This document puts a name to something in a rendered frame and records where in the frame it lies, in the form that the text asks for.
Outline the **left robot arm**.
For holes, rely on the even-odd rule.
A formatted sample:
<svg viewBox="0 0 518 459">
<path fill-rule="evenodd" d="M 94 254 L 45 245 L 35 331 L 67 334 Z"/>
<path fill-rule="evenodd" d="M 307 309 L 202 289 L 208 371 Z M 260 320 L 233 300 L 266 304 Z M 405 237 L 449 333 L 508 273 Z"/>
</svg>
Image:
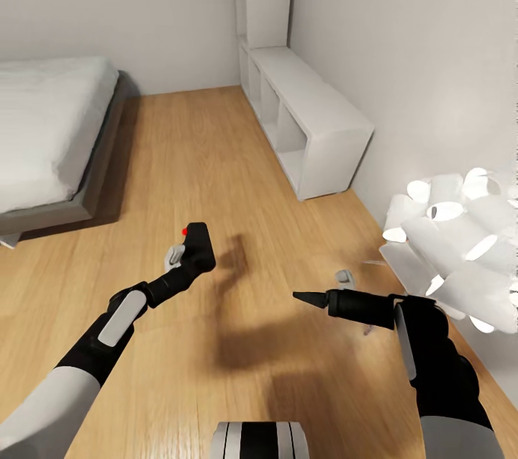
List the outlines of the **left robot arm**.
<svg viewBox="0 0 518 459">
<path fill-rule="evenodd" d="M 185 258 L 184 244 L 165 257 L 166 274 L 111 299 L 107 313 L 82 335 L 38 387 L 0 424 L 0 459 L 64 459 L 146 306 L 185 291 L 211 262 Z"/>
</svg>

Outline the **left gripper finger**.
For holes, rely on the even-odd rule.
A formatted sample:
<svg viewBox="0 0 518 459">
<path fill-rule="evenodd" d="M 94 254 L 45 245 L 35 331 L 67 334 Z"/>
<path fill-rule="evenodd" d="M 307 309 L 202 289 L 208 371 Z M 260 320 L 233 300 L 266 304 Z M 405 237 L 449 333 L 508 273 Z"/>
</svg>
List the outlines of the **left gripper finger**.
<svg viewBox="0 0 518 459">
<path fill-rule="evenodd" d="M 196 261 L 195 265 L 200 271 L 203 267 L 205 267 L 205 265 L 208 265 L 211 262 L 211 260 L 211 258 L 205 258 L 203 260 Z"/>
</svg>

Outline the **digital camera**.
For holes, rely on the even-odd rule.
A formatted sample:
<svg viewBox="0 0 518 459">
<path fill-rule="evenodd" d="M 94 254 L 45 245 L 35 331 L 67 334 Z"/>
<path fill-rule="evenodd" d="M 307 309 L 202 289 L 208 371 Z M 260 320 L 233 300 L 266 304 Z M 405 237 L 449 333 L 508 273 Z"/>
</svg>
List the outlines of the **digital camera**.
<svg viewBox="0 0 518 459">
<path fill-rule="evenodd" d="M 205 258 L 211 258 L 211 262 L 205 265 L 199 272 L 207 273 L 212 271 L 217 264 L 206 223 L 189 223 L 187 228 L 182 230 L 182 233 L 186 236 L 183 242 L 185 250 L 179 263 L 182 264 L 185 258 L 190 258 L 194 263 Z"/>
</svg>

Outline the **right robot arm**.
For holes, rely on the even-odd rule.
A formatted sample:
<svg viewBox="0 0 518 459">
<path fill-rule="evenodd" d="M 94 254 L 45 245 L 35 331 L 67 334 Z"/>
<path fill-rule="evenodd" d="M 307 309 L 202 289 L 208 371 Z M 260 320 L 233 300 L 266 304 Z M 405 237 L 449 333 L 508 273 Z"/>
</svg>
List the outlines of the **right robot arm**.
<svg viewBox="0 0 518 459">
<path fill-rule="evenodd" d="M 435 299 L 355 290 L 349 269 L 336 272 L 340 285 L 326 293 L 299 293 L 295 299 L 328 315 L 394 330 L 410 383 L 417 390 L 426 459 L 506 459 L 477 397 L 478 377 L 459 355 L 449 333 L 449 317 Z"/>
</svg>

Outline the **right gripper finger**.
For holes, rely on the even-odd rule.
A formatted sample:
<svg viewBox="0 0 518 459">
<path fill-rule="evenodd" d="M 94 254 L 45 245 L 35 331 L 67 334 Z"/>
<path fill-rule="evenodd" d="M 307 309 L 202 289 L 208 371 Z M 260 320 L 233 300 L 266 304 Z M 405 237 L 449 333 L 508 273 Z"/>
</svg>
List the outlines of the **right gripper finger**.
<svg viewBox="0 0 518 459">
<path fill-rule="evenodd" d="M 292 295 L 295 299 L 303 300 L 306 303 L 313 304 L 313 306 L 320 307 L 320 309 L 325 309 L 329 305 L 330 290 L 327 290 L 324 294 L 293 291 Z"/>
</svg>

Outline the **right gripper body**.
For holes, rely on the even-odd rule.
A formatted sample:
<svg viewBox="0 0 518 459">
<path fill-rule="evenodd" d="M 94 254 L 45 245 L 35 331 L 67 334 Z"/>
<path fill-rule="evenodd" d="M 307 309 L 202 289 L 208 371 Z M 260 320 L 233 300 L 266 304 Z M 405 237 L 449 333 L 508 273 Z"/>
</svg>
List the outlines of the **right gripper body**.
<svg viewBox="0 0 518 459">
<path fill-rule="evenodd" d="M 371 327 L 372 294 L 355 289 L 330 289 L 328 315 L 368 324 Z"/>
</svg>

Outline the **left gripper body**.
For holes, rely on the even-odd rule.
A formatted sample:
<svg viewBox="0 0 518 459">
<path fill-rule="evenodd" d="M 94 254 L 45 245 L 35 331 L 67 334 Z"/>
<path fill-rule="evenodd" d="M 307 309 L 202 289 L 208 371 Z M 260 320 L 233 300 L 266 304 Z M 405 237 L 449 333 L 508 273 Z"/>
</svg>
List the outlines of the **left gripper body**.
<svg viewBox="0 0 518 459">
<path fill-rule="evenodd" d="M 185 258 L 182 265 L 174 268 L 163 276 L 160 276 L 168 285 L 170 297 L 172 298 L 181 291 L 185 291 L 200 274 L 199 269 L 190 258 Z"/>
</svg>

